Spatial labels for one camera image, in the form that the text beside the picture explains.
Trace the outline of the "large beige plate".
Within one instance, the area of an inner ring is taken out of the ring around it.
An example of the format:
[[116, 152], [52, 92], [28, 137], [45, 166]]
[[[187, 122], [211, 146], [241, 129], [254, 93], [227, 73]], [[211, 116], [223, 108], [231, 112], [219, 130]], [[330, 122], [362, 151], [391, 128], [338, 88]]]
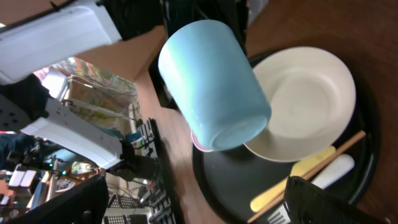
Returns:
[[272, 114], [245, 146], [274, 162], [294, 162], [331, 146], [348, 126], [356, 87], [348, 67], [317, 47], [291, 47], [259, 62], [256, 78]]

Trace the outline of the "wooden chopstick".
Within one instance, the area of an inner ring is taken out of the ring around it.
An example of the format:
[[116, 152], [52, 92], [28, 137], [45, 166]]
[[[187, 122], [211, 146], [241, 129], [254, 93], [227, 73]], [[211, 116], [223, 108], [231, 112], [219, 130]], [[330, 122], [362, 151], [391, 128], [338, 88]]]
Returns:
[[[315, 156], [314, 159], [317, 159], [317, 163], [314, 166], [308, 166], [308, 159], [300, 161], [294, 164], [290, 176], [299, 176], [304, 179], [309, 179], [313, 177], [316, 173], [320, 172], [325, 166], [334, 161], [338, 156], [348, 150], [351, 146], [356, 144], [358, 141], [362, 140], [366, 136], [366, 133], [362, 130], [357, 132], [353, 137], [347, 140], [344, 144], [342, 144], [338, 149], [335, 149], [332, 154], [328, 157], [322, 157], [319, 160], [320, 156]], [[258, 195], [252, 202], [251, 207], [254, 205], [255, 214], [247, 221], [247, 223], [252, 223], [257, 220], [261, 215], [266, 213], [272, 207], [277, 205], [282, 201], [284, 197], [284, 192], [287, 184], [287, 178], [281, 181], [280, 184], [277, 184], [277, 189], [272, 187], [271, 189], [266, 190], [262, 194]]]

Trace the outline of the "white plastic fork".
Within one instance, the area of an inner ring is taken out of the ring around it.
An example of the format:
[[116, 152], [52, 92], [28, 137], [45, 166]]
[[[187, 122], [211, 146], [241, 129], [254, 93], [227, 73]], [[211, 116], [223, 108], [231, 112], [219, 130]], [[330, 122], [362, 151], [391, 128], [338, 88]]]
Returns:
[[[312, 184], [321, 189], [325, 189], [346, 175], [354, 165], [354, 159], [350, 155], [342, 154], [324, 168], [312, 180]], [[287, 209], [281, 205], [267, 218], [267, 221], [270, 224], [288, 224], [290, 223], [290, 217], [287, 213]]]

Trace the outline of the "small pink bowl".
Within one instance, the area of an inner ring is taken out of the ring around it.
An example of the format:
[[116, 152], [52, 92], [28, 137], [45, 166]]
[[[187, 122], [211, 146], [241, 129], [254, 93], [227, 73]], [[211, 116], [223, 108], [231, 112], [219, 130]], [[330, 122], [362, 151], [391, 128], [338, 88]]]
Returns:
[[202, 152], [212, 152], [212, 151], [213, 151], [212, 149], [207, 149], [207, 148], [205, 148], [204, 146], [202, 146], [202, 145], [199, 143], [199, 141], [198, 141], [197, 137], [195, 136], [195, 134], [193, 133], [193, 131], [190, 132], [190, 135], [191, 135], [191, 139], [192, 139], [193, 145], [194, 145], [198, 150], [200, 150], [200, 151], [202, 151]]

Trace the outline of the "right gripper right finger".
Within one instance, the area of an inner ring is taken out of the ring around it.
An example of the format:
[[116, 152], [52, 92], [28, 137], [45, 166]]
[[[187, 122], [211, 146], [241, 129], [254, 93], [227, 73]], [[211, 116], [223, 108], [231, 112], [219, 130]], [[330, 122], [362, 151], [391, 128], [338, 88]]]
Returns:
[[291, 223], [383, 223], [382, 220], [362, 212], [298, 176], [291, 176], [287, 179], [284, 207], [287, 209]]

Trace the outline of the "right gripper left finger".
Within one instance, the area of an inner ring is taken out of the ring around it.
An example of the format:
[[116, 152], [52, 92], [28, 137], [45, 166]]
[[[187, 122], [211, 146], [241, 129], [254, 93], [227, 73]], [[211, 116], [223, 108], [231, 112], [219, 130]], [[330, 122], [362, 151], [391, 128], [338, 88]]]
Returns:
[[101, 224], [108, 206], [105, 177], [97, 174], [8, 222], [12, 224]]

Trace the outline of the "light blue cup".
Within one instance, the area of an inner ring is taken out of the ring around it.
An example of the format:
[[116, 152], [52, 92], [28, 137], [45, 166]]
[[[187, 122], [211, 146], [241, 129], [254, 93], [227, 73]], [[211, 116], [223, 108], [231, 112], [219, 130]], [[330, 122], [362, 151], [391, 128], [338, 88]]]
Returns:
[[271, 106], [233, 31], [215, 20], [185, 25], [162, 47], [159, 72], [198, 142], [222, 151], [265, 129]]

